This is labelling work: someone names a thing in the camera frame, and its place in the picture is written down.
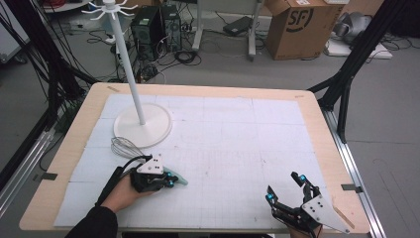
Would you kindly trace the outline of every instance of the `metal frame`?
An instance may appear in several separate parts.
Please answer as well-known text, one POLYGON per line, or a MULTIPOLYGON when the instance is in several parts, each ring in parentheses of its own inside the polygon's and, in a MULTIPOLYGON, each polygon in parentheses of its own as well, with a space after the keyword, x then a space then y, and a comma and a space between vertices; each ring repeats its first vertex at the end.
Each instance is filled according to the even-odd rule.
POLYGON ((407 2, 407 0, 384 1, 365 32, 361 34, 340 70, 329 79, 308 89, 309 91, 317 92, 328 87, 324 96, 318 100, 320 107, 328 111, 333 111, 335 103, 341 97, 337 132, 343 143, 346 143, 346 119, 353 79, 383 35, 393 24, 398 14, 407 5, 407 2))
POLYGON ((365 189, 365 184, 362 180, 362 176, 359 173, 358 167, 356 166, 355 160, 353 159, 350 148, 347 144, 343 143, 340 135, 337 133, 338 121, 332 111, 323 110, 323 115, 327 125, 331 131, 334 142, 336 143, 337 149, 343 160, 343 164, 346 167, 348 174, 350 175, 353 183, 356 187, 361 187, 362 192, 358 193, 359 199, 361 200, 362 206, 367 214, 367 219, 370 224, 370 235, 374 238, 386 238, 385 232, 383 231, 382 225, 379 221, 379 217, 373 208, 373 204, 368 196, 368 192, 365 189))
POLYGON ((44 131, 38 138, 31 151, 28 153, 24 161, 16 169, 15 173, 9 179, 5 187, 0 192, 0 219, 3 217, 7 208, 9 208, 16 195, 27 181, 29 175, 38 164, 47 147, 53 139, 55 129, 44 131))

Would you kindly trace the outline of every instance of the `gray floor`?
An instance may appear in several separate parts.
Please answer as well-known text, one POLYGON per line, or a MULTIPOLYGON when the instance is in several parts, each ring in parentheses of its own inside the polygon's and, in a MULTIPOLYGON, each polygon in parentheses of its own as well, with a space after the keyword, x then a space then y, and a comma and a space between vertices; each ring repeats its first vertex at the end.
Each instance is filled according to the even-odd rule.
MULTIPOLYGON (((266 24, 261 25, 261 30, 266 30, 264 27, 266 24)), ((91 74, 108 75, 115 69, 114 56, 109 53, 109 46, 87 44, 89 37, 78 33, 67 39, 74 55, 91 74)), ((248 48, 244 39, 206 33, 203 43, 200 65, 171 67, 163 72, 164 77, 160 74, 151 83, 306 89, 334 75, 345 61, 324 55, 315 60, 275 61, 266 50, 261 50, 250 62, 243 57, 248 48)), ((420 46, 419 40, 413 43, 420 46)), ((347 139, 386 236, 418 237, 420 50, 411 48, 392 54, 392 59, 374 59, 357 75, 350 98, 347 139)), ((2 169, 47 108, 30 64, 0 66, 0 101, 2 169)), ((53 154, 54 151, 46 156, 44 166, 53 154)), ((0 219, 2 237, 64 235, 19 228, 19 220, 39 184, 31 178, 40 172, 39 168, 34 169, 0 219)))

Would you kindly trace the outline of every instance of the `black cable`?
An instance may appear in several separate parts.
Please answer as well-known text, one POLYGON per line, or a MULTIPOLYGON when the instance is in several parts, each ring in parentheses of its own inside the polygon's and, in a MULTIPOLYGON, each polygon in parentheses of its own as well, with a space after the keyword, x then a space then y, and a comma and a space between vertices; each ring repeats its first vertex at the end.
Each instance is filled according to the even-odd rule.
POLYGON ((226 20, 222 16, 220 16, 218 12, 215 12, 215 13, 220 19, 222 19, 222 21, 225 23, 225 25, 229 25, 229 23, 227 23, 226 20))
POLYGON ((189 4, 186 4, 186 10, 188 10, 189 15, 191 16, 191 21, 189 22, 189 29, 192 29, 192 23, 194 22, 195 18, 192 15, 191 11, 189 10, 189 4))
POLYGON ((115 63, 117 64, 117 79, 120 80, 120 81, 123 81, 123 79, 121 79, 121 77, 120 77, 120 73, 118 72, 118 70, 120 69, 121 65, 117 61, 117 59, 115 59, 115 63))
POLYGON ((377 53, 375 53, 371 58, 369 58, 369 59, 367 59, 366 60, 366 63, 371 63, 371 61, 373 60, 373 59, 375 59, 375 56, 377 55, 377 54, 379 54, 379 53, 382 53, 382 52, 387 52, 387 51, 379 51, 379 52, 377 52, 377 53))
POLYGON ((321 234, 322 228, 323 228, 323 225, 321 224, 321 227, 319 228, 318 234, 316 235, 316 237, 317 237, 317 238, 318 238, 318 237, 319 237, 319 235, 321 234))
POLYGON ((32 66, 37 74, 38 81, 40 82, 41 88, 43 90, 44 96, 47 97, 47 92, 44 88, 44 84, 41 83, 41 80, 48 82, 47 76, 42 72, 42 70, 39 68, 39 65, 36 63, 36 61, 40 62, 43 65, 43 62, 41 60, 41 57, 39 55, 35 55, 33 51, 30 48, 30 44, 25 43, 25 41, 19 36, 19 34, 13 29, 11 23, 7 23, 6 19, 2 14, 0 14, 0 23, 3 25, 3 27, 9 32, 9 34, 15 39, 15 41, 18 43, 18 45, 22 48, 23 52, 26 53, 29 61, 32 63, 32 66))
POLYGON ((381 39, 380 43, 389 51, 405 50, 412 47, 412 44, 410 40, 408 40, 408 38, 396 37, 389 34, 385 34, 385 36, 383 36, 383 38, 381 39), (408 46, 402 47, 398 44, 398 42, 403 41, 406 41, 408 43, 408 46))
POLYGON ((134 157, 132 159, 130 159, 124 166, 123 166, 123 171, 127 168, 127 166, 129 166, 132 162, 138 160, 140 158, 140 156, 138 157, 134 157))
MULTIPOLYGON (((52 13, 53 14, 55 14, 55 9, 53 8, 53 6, 52 6, 52 13)), ((64 33, 64 31, 62 30, 62 27, 61 27, 61 23, 60 23, 60 21, 59 21, 59 18, 56 18, 56 21, 58 22, 58 27, 59 27, 59 29, 61 30, 61 32, 62 32, 62 36, 64 37, 64 39, 65 39, 65 43, 66 43, 66 45, 63 43, 63 41, 61 40, 61 38, 58 36, 58 34, 56 33, 56 31, 53 29, 53 26, 51 25, 51 23, 50 23, 50 21, 47 21, 49 24, 50 24, 50 27, 52 28, 52 31, 55 33, 55 35, 57 36, 57 39, 58 39, 58 42, 61 44, 61 46, 64 48, 64 49, 67 49, 67 51, 73 56, 73 58, 74 58, 74 55, 73 55, 73 53, 71 52, 71 49, 70 49, 70 44, 68 43, 68 41, 67 41, 67 37, 65 36, 65 33, 64 33)), ((69 58, 69 56, 68 56, 68 54, 67 54, 67 51, 63 51, 64 52, 64 54, 65 54, 65 56, 67 57, 67 60, 68 60, 68 62, 71 64, 71 61, 70 61, 70 58, 69 58)))
POLYGON ((182 39, 185 40, 188 44, 189 44, 189 49, 187 47, 183 47, 186 50, 191 50, 192 48, 192 43, 189 41, 189 35, 190 33, 184 32, 184 35, 187 35, 186 37, 184 36, 182 39))
POLYGON ((303 59, 300 59, 300 60, 302 60, 302 61, 311 61, 311 60, 315 60, 317 58, 318 57, 314 57, 314 58, 303 58, 303 59))
POLYGON ((46 156, 46 154, 48 154, 57 144, 58 142, 63 138, 64 133, 61 134, 61 136, 59 136, 59 138, 54 142, 54 144, 52 146, 50 146, 48 149, 46 149, 46 151, 43 153, 43 155, 40 157, 40 160, 38 161, 38 166, 40 167, 40 169, 44 172, 46 172, 48 169, 43 167, 43 159, 46 156))
POLYGON ((96 78, 98 78, 99 80, 106 80, 109 77, 112 77, 112 75, 117 71, 117 67, 115 67, 114 71, 112 71, 111 73, 104 75, 104 76, 97 76, 96 78))
POLYGON ((43 60, 49 65, 49 79, 52 79, 51 75, 54 75, 54 80, 59 81, 59 88, 57 89, 59 96, 76 98, 80 93, 80 87, 74 79, 74 76, 66 73, 66 69, 62 65, 64 59, 41 21, 40 14, 36 12, 32 3, 29 1, 10 0, 7 0, 6 3, 34 46, 40 51, 43 60))
POLYGON ((188 6, 188 3, 185 3, 185 6, 181 9, 182 7, 182 2, 179 3, 179 7, 178 7, 178 15, 186 8, 186 6, 188 6))
POLYGON ((265 48, 265 39, 263 39, 259 35, 256 35, 256 40, 262 43, 260 46, 256 46, 256 50, 263 50, 265 48))
POLYGON ((96 44, 96 43, 101 42, 101 43, 105 43, 106 45, 113 45, 111 43, 105 42, 100 36, 94 34, 94 33, 100 33, 100 32, 103 32, 109 38, 112 38, 112 36, 107 34, 105 30, 94 30, 94 31, 89 32, 89 35, 92 36, 93 38, 87 39, 86 42, 89 43, 89 44, 96 44))
POLYGON ((230 37, 230 38, 246 38, 246 37, 247 37, 247 35, 248 35, 248 31, 244 32, 243 34, 239 34, 239 35, 237 35, 237 36, 231 36, 231 35, 228 35, 228 34, 226 34, 226 33, 224 33, 224 32, 214 31, 214 30, 212 30, 212 29, 203 29, 203 32, 216 33, 216 34, 220 34, 220 35, 223 35, 223 36, 225 36, 225 37, 230 37))
POLYGON ((195 57, 197 57, 197 52, 176 52, 173 56, 180 63, 188 64, 195 60, 195 57))
POLYGON ((192 60, 190 63, 182 63, 182 62, 178 62, 178 63, 172 64, 172 65, 169 65, 169 66, 167 66, 167 67, 165 67, 165 68, 161 69, 159 72, 163 72, 163 71, 167 70, 168 68, 171 68, 171 67, 174 67, 174 66, 177 66, 177 65, 180 65, 180 64, 184 64, 184 65, 187 65, 187 66, 196 66, 196 65, 201 64, 202 59, 201 59, 201 57, 200 57, 199 55, 196 55, 194 59, 199 59, 199 62, 197 62, 197 63, 192 63, 192 62, 193 62, 193 60, 192 60))
POLYGON ((147 64, 141 70, 142 80, 144 81, 149 81, 150 79, 154 78, 156 75, 158 75, 158 69, 153 64, 147 64))
POLYGON ((315 232, 309 227, 309 225, 308 224, 306 224, 306 226, 307 226, 307 228, 308 228, 308 230, 309 230, 309 235, 312 237, 312 238, 318 238, 318 236, 315 236, 315 232))
POLYGON ((175 61, 176 61, 176 59, 173 59, 173 61, 171 61, 171 62, 169 62, 169 63, 161 63, 161 62, 159 62, 159 61, 157 61, 157 63, 158 63, 159 65, 161 65, 161 66, 167 66, 167 65, 171 65, 171 64, 173 64, 175 61))
POLYGON ((410 46, 414 49, 420 49, 420 47, 414 46, 413 42, 411 42, 409 39, 407 39, 407 42, 410 44, 410 46))
MULTIPOLYGON (((32 0, 32 3, 33 3, 33 6, 35 7, 35 6, 38 6, 36 3, 34 3, 34 1, 32 0)), ((57 34, 57 32, 55 31, 55 29, 53 28, 53 25, 50 23, 50 19, 48 19, 47 17, 45 17, 46 15, 47 15, 47 12, 45 11, 45 9, 44 8, 38 8, 37 9, 39 12, 40 12, 40 15, 41 16, 44 16, 44 20, 45 20, 45 22, 47 22, 48 24, 49 24, 49 26, 52 28, 52 31, 55 33, 55 35, 58 37, 58 34, 57 34)), ((71 55, 71 57, 72 57, 72 59, 73 59, 73 61, 74 61, 74 63, 75 63, 75 65, 76 65, 76 67, 77 67, 77 70, 80 70, 80 68, 82 68, 83 70, 84 70, 84 72, 86 72, 86 74, 84 74, 84 73, 82 73, 82 72, 79 72, 78 74, 79 75, 83 75, 82 77, 80 77, 80 79, 82 79, 83 81, 85 81, 86 82, 86 84, 87 83, 90 83, 90 84, 93 84, 93 83, 95 83, 95 82, 97 82, 97 80, 95 80, 94 79, 94 77, 88 72, 88 70, 78 61, 78 59, 73 55, 73 53, 72 53, 72 51, 71 51, 71 47, 70 47, 70 45, 69 45, 69 43, 68 43, 68 41, 67 41, 67 38, 66 38, 66 36, 65 36, 65 33, 62 31, 62 27, 61 27, 61 24, 60 24, 60 21, 59 21, 59 19, 57 19, 57 22, 58 22, 58 25, 59 25, 59 27, 60 27, 60 29, 61 29, 61 32, 62 32, 62 36, 64 37, 64 39, 65 39, 65 41, 66 41, 66 45, 62 42, 62 40, 61 40, 61 38, 58 38, 58 41, 60 42, 60 44, 61 44, 61 46, 65 49, 65 50, 67 50, 69 53, 70 53, 70 55, 71 55)))

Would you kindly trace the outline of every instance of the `wooden table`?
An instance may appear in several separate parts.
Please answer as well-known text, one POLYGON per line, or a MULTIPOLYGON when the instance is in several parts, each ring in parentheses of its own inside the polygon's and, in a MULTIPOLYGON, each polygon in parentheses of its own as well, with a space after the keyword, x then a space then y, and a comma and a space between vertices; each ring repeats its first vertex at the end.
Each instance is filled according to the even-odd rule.
MULTIPOLYGON (((351 233, 369 232, 368 219, 357 194, 354 191, 344 191, 341 187, 341 184, 353 182, 343 165, 313 93, 300 90, 143 84, 138 86, 138 90, 144 95, 246 97, 297 101, 334 207, 353 223, 351 233)), ((41 182, 21 219, 21 229, 58 230, 53 223, 64 198, 66 186, 105 102, 112 93, 129 94, 129 85, 96 83, 92 86, 49 167, 48 172, 58 176, 55 180, 41 182)))

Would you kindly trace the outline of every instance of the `vertical white pole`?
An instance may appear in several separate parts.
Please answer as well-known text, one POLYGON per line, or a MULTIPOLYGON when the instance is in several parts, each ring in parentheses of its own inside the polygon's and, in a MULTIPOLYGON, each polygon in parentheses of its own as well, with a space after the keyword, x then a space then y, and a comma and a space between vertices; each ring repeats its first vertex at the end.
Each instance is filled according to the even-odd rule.
POLYGON ((194 36, 194 43, 192 44, 192 49, 198 51, 200 49, 201 37, 203 35, 203 23, 202 23, 202 11, 203 3, 201 0, 197 0, 197 31, 194 36))
MULTIPOLYGON (((115 1, 104 1, 107 9, 115 8, 115 1)), ((131 63, 129 59, 129 54, 127 52, 126 42, 124 41, 123 32, 121 30, 120 19, 118 18, 118 13, 108 13, 109 20, 111 22, 112 30, 114 31, 115 40, 117 43, 118 50, 120 51, 121 60, 123 60, 124 71, 126 72, 127 79, 130 84, 130 89, 132 92, 134 104, 136 106, 137 114, 139 115, 140 125, 145 125, 145 116, 142 109, 142 104, 140 103, 139 92, 137 91, 136 82, 133 76, 133 69, 131 68, 131 63)))

